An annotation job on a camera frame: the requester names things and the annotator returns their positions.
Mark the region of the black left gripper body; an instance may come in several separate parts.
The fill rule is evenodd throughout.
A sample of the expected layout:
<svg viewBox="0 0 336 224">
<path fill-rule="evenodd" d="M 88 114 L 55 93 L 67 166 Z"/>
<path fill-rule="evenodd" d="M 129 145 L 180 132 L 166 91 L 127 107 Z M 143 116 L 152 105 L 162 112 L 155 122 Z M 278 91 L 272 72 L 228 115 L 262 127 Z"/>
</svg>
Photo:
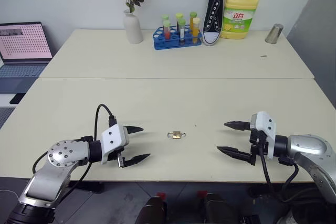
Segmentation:
<svg viewBox="0 0 336 224">
<path fill-rule="evenodd" d="M 108 161 L 117 160 L 119 168 L 128 167 L 129 166 L 128 162 L 122 156 L 123 151 L 124 151 L 124 147 L 117 148 L 116 150 L 114 150 L 108 155 Z"/>
</svg>

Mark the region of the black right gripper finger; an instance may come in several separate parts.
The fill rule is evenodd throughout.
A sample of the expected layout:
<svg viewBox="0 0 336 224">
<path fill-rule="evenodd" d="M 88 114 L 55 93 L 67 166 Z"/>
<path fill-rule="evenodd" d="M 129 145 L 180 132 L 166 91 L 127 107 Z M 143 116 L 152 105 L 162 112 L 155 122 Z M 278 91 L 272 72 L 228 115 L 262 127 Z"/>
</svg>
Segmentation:
<svg viewBox="0 0 336 224">
<path fill-rule="evenodd" d="M 237 148 L 228 146 L 218 146 L 217 149 L 231 158 L 250 163 L 251 155 L 249 153 L 241 152 Z"/>
<path fill-rule="evenodd" d="M 239 130 L 239 131 L 250 131 L 250 123 L 249 122 L 243 122 L 243 121 L 230 121 L 224 123 L 224 126 L 229 127 L 234 130 Z"/>
</svg>

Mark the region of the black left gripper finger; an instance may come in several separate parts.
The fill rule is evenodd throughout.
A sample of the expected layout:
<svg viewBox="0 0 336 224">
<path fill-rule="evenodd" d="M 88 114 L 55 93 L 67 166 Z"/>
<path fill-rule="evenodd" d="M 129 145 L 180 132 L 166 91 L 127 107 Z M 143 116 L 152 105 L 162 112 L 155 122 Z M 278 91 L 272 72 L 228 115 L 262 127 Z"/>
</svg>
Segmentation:
<svg viewBox="0 0 336 224">
<path fill-rule="evenodd" d="M 139 162 L 142 162 L 144 159 L 146 159 L 149 156 L 150 154 L 141 154 L 141 155 L 131 158 L 130 160 L 125 160 L 125 158 L 123 158 L 123 167 L 129 167 L 129 166 L 138 164 Z"/>
<path fill-rule="evenodd" d="M 144 129 L 138 126 L 125 126 L 128 134 L 142 132 Z"/>
</svg>

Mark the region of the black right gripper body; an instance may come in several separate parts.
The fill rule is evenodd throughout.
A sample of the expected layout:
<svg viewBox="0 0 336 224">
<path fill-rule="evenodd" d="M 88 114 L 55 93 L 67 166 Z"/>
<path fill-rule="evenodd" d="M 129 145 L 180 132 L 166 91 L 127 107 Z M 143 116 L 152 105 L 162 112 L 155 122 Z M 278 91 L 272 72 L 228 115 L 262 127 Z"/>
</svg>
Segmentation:
<svg viewBox="0 0 336 224">
<path fill-rule="evenodd" d="M 262 157 L 267 154 L 268 144 L 266 143 L 267 135 L 263 131 L 251 130 L 250 134 L 250 164 L 255 166 L 257 155 Z"/>
</svg>

